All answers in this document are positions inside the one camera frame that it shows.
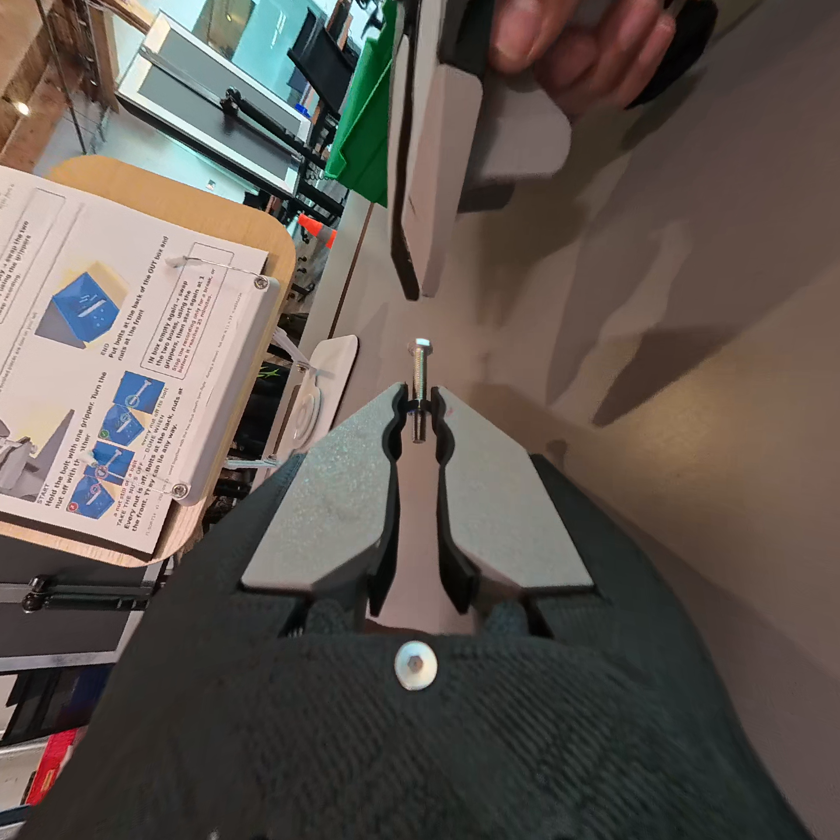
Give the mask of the orange traffic cone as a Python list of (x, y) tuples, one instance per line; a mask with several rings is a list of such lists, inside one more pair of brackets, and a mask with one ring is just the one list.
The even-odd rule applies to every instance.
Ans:
[(331, 249), (336, 239), (337, 231), (306, 213), (299, 213), (297, 223), (308, 236), (314, 237), (326, 249)]

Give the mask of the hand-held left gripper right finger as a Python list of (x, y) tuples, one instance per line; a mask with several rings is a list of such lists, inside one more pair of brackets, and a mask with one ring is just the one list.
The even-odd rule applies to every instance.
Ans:
[(438, 569), (456, 611), (593, 592), (528, 451), (445, 387), (432, 390), (432, 420)]

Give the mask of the person's right hand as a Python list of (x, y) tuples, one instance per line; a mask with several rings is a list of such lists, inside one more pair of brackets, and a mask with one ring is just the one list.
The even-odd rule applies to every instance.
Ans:
[(591, 27), (573, 20), (576, 1), (496, 2), (489, 63), (500, 74), (530, 71), (567, 119), (621, 110), (653, 79), (676, 34), (658, 1), (612, 3)]

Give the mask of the grey panel white frame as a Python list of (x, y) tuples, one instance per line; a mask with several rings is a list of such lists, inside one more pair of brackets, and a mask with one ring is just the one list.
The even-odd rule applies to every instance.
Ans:
[(242, 183), (295, 196), (305, 161), (247, 115), (225, 113), (229, 89), (299, 144), (309, 140), (309, 119), (164, 11), (153, 17), (117, 96), (133, 116)]

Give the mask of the green plastic bin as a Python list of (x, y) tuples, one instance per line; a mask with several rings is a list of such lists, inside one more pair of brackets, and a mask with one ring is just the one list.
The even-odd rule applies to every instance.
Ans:
[(396, 3), (384, 2), (383, 27), (362, 49), (325, 167), (371, 203), (387, 205), (387, 141)]

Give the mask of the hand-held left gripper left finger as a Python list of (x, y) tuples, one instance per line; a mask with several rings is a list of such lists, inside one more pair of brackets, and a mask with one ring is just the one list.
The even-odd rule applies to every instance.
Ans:
[(378, 616), (396, 573), (408, 386), (398, 382), (317, 442), (241, 577), (244, 589)]

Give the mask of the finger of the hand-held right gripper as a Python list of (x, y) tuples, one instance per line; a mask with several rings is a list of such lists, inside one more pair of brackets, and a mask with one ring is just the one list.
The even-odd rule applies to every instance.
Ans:
[(391, 258), (407, 300), (439, 287), (486, 66), (485, 2), (395, 2)]
[(415, 2), (395, 2), (394, 10), (388, 112), (387, 209), (390, 220), (399, 220), (406, 188), (406, 165), (412, 132)]

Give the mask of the paper instruction sheet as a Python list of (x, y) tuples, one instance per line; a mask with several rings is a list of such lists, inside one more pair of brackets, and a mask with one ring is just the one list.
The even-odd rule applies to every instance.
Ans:
[(1, 246), (2, 518), (151, 554), (174, 501), (133, 487), (165, 386), (140, 364), (189, 260), (267, 253), (6, 167)]

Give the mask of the red box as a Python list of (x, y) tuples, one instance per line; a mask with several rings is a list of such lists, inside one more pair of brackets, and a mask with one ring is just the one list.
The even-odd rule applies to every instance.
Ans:
[(34, 806), (43, 801), (55, 785), (74, 750), (87, 733), (88, 726), (58, 731), (46, 741), (45, 750), (28, 786), (22, 805)]

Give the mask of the white backing panel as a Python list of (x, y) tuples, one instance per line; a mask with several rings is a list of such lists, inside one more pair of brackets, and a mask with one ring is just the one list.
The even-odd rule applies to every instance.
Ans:
[(164, 383), (133, 487), (190, 507), (215, 485), (286, 295), (276, 278), (189, 260), (140, 372)]

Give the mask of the silver hex bolt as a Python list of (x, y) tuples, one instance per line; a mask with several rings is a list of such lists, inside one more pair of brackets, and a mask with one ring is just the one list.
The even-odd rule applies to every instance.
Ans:
[(411, 382), (410, 414), (412, 417), (412, 441), (421, 444), (427, 437), (427, 415), (429, 414), (427, 361), (433, 348), (429, 339), (416, 338), (408, 344), (413, 362)]

